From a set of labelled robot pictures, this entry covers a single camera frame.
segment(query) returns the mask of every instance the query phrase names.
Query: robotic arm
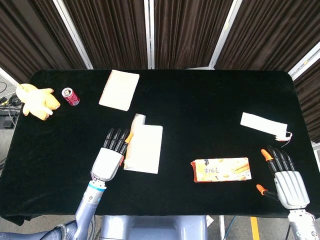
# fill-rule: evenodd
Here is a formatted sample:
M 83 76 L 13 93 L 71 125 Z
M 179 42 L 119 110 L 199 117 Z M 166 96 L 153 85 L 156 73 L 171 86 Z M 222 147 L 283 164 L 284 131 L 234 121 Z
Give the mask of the robotic arm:
M 97 206 L 104 191 L 106 182 L 112 180 L 119 166 L 124 160 L 124 154 L 131 141 L 132 133 L 118 129 L 113 136 L 114 129 L 109 131 L 103 147 L 100 149 L 91 169 L 91 178 L 83 198 L 75 213 L 75 220 L 56 226 L 48 232 L 34 234 L 17 234 L 2 232 L 1 240 L 86 240 L 90 222 L 95 215 Z
M 310 203 L 304 181 L 291 157 L 285 151 L 268 146 L 269 152 L 262 149 L 261 153 L 274 177 L 275 192 L 257 185 L 263 196 L 269 197 L 290 211 L 288 220 L 295 240 L 319 240 L 315 227 L 315 217 L 306 212 L 305 207 Z

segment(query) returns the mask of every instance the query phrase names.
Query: red soda can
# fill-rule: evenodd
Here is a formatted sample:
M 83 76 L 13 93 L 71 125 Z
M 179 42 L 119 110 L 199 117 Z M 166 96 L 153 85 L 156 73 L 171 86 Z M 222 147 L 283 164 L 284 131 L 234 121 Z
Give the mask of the red soda can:
M 66 87 L 62 90 L 62 96 L 71 106 L 75 106 L 80 102 L 80 98 L 70 87 Z

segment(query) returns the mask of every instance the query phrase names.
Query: stuffed animal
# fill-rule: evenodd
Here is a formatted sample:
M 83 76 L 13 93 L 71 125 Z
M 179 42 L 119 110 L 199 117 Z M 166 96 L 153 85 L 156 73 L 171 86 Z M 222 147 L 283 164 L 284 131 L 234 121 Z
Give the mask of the stuffed animal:
M 20 84 L 16 87 L 16 95 L 24 103 L 23 114 L 32 113 L 41 120 L 53 114 L 52 110 L 60 107 L 58 100 L 52 95 L 51 88 L 38 89 L 31 84 Z

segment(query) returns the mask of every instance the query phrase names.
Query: brown curtain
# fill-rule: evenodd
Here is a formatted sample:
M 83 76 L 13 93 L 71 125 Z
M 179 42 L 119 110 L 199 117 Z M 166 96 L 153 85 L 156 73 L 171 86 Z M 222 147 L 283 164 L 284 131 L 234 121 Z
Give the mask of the brown curtain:
M 232 0 L 154 0 L 155 67 L 207 67 Z
M 64 3 L 94 68 L 148 68 L 143 0 Z
M 320 142 L 320 59 L 294 81 L 311 141 Z
M 20 83 L 41 69 L 85 65 L 51 0 L 0 1 L 0 66 Z
M 319 0 L 243 0 L 214 68 L 288 72 L 319 41 Z

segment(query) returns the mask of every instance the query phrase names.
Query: black tablecloth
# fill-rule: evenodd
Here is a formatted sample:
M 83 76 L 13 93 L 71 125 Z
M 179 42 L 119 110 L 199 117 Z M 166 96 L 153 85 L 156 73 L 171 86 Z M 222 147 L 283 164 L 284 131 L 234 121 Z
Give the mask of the black tablecloth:
M 163 126 L 158 174 L 119 169 L 97 215 L 244 215 L 286 217 L 261 148 L 279 148 L 271 134 L 240 125 L 243 112 L 288 124 L 284 149 L 320 213 L 320 174 L 290 76 L 277 71 L 129 70 L 140 79 L 129 111 L 98 105 L 110 70 L 42 70 L 31 83 L 53 88 L 61 103 L 46 121 L 21 115 L 0 178 L 0 215 L 21 224 L 43 214 L 73 215 L 111 127 L 130 128 L 136 113 Z M 70 106 L 61 91 L 80 98 Z M 194 183 L 195 159 L 248 157 L 252 180 Z

